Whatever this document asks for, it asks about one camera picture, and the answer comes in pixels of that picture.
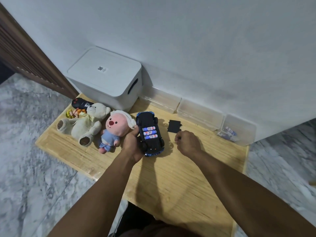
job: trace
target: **brown wooden door frame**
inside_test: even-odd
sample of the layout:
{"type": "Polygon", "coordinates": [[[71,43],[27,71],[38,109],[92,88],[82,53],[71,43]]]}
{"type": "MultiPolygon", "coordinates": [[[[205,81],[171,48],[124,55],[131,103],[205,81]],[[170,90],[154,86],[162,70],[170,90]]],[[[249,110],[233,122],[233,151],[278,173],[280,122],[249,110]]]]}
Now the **brown wooden door frame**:
{"type": "Polygon", "coordinates": [[[78,92],[0,3],[0,58],[15,72],[71,99],[78,92]]]}

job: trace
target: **blue doll outfit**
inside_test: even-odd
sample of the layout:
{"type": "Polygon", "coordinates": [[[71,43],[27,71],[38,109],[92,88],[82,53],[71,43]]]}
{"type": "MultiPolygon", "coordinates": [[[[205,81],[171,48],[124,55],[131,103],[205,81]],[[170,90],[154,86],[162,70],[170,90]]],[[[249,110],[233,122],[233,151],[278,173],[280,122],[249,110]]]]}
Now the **blue doll outfit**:
{"type": "Polygon", "coordinates": [[[99,148],[105,148],[106,151],[110,151],[111,147],[114,146],[114,141],[119,141],[119,136],[114,135],[105,129],[103,135],[101,135],[99,148]]]}

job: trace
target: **person's left hand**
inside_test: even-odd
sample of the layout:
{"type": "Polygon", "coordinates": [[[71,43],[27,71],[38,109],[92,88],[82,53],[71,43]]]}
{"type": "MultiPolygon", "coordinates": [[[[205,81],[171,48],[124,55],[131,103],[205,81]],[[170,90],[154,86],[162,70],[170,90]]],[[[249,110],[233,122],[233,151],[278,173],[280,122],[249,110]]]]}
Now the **person's left hand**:
{"type": "Polygon", "coordinates": [[[135,125],[135,129],[128,133],[125,137],[124,144],[123,144],[123,151],[126,151],[130,155],[132,155],[133,161],[135,163],[139,162],[144,154],[141,152],[138,142],[137,136],[139,133],[139,127],[135,125]]]}

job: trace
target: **white wall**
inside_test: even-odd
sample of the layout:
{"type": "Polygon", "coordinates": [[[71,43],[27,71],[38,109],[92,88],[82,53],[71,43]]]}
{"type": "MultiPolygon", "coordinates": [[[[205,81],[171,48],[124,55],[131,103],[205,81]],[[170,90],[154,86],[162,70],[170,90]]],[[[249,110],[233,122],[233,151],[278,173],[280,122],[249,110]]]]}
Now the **white wall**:
{"type": "Polygon", "coordinates": [[[66,71],[97,45],[154,86],[257,124],[316,117],[316,0],[0,0],[66,71]]]}

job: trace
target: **tile grout line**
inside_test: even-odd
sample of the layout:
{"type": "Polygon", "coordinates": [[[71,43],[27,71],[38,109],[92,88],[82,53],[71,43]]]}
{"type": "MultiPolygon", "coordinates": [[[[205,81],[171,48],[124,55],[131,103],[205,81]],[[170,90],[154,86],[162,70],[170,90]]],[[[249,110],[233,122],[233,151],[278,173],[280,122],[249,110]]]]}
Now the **tile grout line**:
{"type": "Polygon", "coordinates": [[[46,216],[48,215],[48,213],[52,210],[52,208],[55,206],[55,204],[57,203],[58,199],[61,197],[61,195],[63,194],[63,192],[65,191],[65,189],[68,187],[68,185],[70,184],[70,182],[72,181],[72,179],[75,177],[75,175],[77,175],[78,171],[76,170],[76,173],[73,175],[73,177],[70,179],[70,181],[68,182],[68,184],[65,186],[65,188],[63,189],[63,191],[61,192],[61,194],[58,196],[58,198],[56,199],[56,201],[54,202],[54,204],[52,205],[52,207],[47,211],[47,213],[45,214],[44,218],[41,220],[41,222],[39,223],[39,225],[36,227],[36,229],[34,230],[33,234],[31,236],[34,236],[34,234],[36,233],[36,231],[38,230],[39,226],[41,225],[41,223],[44,221],[44,219],[46,218],[46,216]]]}

